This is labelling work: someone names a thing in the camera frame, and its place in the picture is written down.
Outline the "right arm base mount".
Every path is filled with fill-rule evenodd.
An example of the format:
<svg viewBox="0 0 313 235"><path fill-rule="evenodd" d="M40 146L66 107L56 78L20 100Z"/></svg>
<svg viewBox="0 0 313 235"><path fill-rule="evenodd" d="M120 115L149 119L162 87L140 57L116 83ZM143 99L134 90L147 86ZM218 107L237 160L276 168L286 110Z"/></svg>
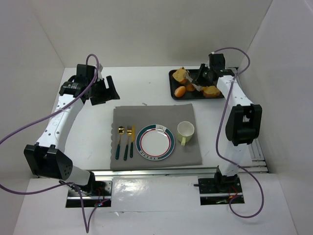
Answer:
<svg viewBox="0 0 313 235"><path fill-rule="evenodd" d="M199 189L201 206L226 205L231 200L233 204L245 203L239 176L230 177L230 181L217 175L199 178L193 186Z"/></svg>

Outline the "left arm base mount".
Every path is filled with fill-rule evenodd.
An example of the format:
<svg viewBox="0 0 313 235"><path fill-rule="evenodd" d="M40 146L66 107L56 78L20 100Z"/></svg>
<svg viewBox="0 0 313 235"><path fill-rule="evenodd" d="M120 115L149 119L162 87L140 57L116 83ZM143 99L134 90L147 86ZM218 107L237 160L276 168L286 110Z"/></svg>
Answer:
<svg viewBox="0 0 313 235"><path fill-rule="evenodd" d="M92 208L98 205L100 208L109 208L112 205L112 187L113 180L105 179L97 183L97 187L91 192L81 191L83 204L85 208ZM68 189L66 208L80 208L80 195L78 191L71 186Z"/></svg>

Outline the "large bread slice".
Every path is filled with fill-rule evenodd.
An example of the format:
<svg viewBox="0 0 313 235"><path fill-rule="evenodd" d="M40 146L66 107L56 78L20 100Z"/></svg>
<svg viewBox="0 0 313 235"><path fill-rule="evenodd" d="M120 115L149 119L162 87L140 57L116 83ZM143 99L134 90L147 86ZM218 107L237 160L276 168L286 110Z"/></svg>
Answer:
<svg viewBox="0 0 313 235"><path fill-rule="evenodd" d="M181 67L172 74L172 77L177 82L184 85L185 83L189 82L188 78L190 77L190 73L184 67Z"/></svg>

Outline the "metal tongs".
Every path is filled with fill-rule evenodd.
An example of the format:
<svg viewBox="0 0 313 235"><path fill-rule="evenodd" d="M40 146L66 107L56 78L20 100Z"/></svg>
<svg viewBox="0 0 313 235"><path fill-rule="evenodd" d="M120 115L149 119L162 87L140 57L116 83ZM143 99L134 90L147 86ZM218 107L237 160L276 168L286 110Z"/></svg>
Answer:
<svg viewBox="0 0 313 235"><path fill-rule="evenodd" d="M197 82L195 81L195 79L193 79L189 73L189 71L186 72L185 74L185 79L187 79L189 81L190 84L193 85L193 87L198 91L201 92L202 91L202 86L198 85Z"/></svg>

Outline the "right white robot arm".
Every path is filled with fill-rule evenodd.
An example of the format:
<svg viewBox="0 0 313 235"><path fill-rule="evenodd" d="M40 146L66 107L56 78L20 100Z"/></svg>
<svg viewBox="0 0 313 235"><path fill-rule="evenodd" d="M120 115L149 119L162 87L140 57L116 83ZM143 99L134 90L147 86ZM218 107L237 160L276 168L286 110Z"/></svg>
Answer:
<svg viewBox="0 0 313 235"><path fill-rule="evenodd" d="M219 155L225 163L218 166L216 174L221 179L230 181L238 175L238 165L247 146L259 136L262 107L253 104L244 94L235 75L226 69L222 53L209 54L207 65L201 64L192 84L201 92L210 86L216 88L226 99L226 109L230 110L225 125L228 144L225 153Z"/></svg>

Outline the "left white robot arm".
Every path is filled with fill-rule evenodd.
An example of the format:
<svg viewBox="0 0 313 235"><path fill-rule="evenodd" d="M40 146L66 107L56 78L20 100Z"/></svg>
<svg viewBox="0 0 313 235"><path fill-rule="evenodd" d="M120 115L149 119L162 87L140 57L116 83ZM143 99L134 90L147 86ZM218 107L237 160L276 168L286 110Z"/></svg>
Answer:
<svg viewBox="0 0 313 235"><path fill-rule="evenodd" d="M76 74L61 86L56 115L49 119L36 143L24 149L33 175L75 183L87 194L102 186L94 173L74 166L64 153L73 123L87 100L98 105L119 99L112 77L103 78L102 69L102 65L78 64Z"/></svg>

